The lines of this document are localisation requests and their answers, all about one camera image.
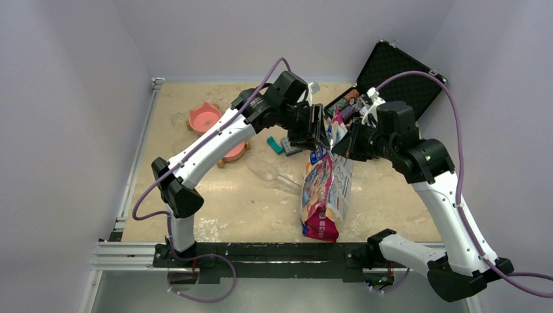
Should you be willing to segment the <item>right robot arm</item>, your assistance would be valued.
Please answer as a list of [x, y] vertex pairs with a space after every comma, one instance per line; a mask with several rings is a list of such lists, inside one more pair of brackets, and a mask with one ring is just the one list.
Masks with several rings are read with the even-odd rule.
[[404, 265], [425, 276], [447, 302], [472, 297], [512, 274], [512, 262], [491, 249], [464, 200], [456, 197], [458, 176], [444, 144], [420, 137], [413, 109], [404, 102], [381, 104], [376, 115], [375, 127], [355, 118], [332, 152], [355, 161], [389, 160], [422, 199], [444, 247], [430, 248], [386, 229], [368, 238], [365, 264]]

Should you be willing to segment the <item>clear plastic scoop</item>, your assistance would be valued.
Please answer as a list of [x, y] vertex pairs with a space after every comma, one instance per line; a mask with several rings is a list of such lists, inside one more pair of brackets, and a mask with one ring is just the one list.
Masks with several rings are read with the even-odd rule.
[[302, 186], [299, 183], [296, 183], [289, 177], [282, 175], [275, 166], [269, 164], [268, 162], [255, 158], [248, 160], [246, 165], [253, 174], [257, 175], [265, 182], [279, 181], [294, 192], [300, 192], [302, 189]]

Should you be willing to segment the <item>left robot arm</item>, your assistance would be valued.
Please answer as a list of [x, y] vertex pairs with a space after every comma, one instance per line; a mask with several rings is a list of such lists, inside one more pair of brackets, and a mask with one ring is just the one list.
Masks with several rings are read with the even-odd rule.
[[171, 214], [169, 258], [185, 267], [194, 260], [194, 215], [204, 199], [196, 190], [203, 176], [233, 148], [266, 128], [287, 132], [293, 147], [315, 150], [329, 147], [324, 108], [313, 104], [315, 83], [307, 83], [285, 70], [273, 83], [241, 91], [222, 117], [190, 147], [152, 163], [162, 201]]

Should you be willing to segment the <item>colourful pet food bag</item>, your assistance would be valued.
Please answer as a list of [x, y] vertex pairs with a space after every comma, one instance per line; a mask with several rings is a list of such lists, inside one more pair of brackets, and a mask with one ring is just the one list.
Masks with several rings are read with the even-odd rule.
[[353, 161], [324, 147], [306, 164], [299, 220], [305, 237], [335, 242], [350, 206]]

